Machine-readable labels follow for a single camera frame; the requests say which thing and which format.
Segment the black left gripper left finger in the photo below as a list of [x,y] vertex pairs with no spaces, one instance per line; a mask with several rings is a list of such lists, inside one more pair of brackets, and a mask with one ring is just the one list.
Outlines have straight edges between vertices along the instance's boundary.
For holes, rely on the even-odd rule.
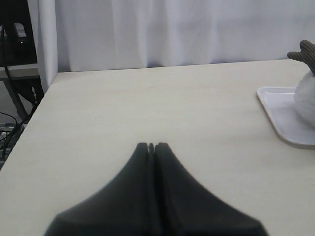
[[47,236],[150,236],[149,160],[139,143],[121,171],[101,190],[59,213]]

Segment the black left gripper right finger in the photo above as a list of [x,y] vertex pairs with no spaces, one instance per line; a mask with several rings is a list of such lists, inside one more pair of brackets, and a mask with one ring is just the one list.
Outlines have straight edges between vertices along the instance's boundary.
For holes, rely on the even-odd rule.
[[165,236],[266,236],[263,224],[213,195],[167,143],[154,152],[155,191]]

